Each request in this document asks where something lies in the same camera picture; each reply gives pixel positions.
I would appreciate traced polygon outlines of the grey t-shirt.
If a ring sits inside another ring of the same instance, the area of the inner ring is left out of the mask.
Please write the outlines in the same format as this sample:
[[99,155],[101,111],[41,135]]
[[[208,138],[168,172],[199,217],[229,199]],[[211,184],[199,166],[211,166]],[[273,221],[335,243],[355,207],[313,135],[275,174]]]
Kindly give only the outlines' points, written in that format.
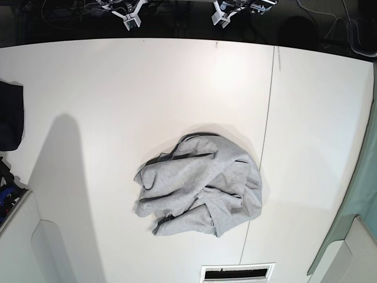
[[184,136],[134,177],[141,187],[135,214],[154,215],[155,236],[196,231],[221,237],[258,218],[262,178],[252,156],[214,133]]

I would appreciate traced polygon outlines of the white slotted vent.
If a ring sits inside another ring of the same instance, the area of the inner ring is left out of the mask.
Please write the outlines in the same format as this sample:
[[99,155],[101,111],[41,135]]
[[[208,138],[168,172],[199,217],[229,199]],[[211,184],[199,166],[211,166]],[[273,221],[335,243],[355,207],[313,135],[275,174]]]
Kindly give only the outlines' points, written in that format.
[[200,282],[254,283],[269,282],[275,263],[202,266]]

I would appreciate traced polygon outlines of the black round floor object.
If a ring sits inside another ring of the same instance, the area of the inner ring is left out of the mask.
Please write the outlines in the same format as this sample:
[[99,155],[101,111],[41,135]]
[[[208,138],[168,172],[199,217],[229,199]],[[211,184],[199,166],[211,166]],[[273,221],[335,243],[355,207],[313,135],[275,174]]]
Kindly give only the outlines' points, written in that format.
[[290,17],[280,25],[277,41],[283,47],[315,50],[319,45],[318,27],[305,17]]

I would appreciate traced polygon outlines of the dark navy cloth pile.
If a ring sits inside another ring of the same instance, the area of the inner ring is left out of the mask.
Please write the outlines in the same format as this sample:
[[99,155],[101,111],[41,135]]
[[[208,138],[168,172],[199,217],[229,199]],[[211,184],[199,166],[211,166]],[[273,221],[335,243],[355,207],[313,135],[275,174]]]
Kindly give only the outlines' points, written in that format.
[[1,81],[1,151],[16,150],[24,132],[23,86]]

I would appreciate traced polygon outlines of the blue and black clutter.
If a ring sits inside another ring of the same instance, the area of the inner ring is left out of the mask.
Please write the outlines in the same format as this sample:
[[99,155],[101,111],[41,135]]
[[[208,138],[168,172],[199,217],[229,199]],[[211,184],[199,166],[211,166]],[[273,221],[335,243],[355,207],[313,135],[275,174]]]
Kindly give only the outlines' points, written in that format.
[[26,188],[19,187],[15,183],[14,175],[11,173],[10,168],[3,162],[3,157],[1,157],[1,225],[5,223],[8,215],[13,211],[26,192]]

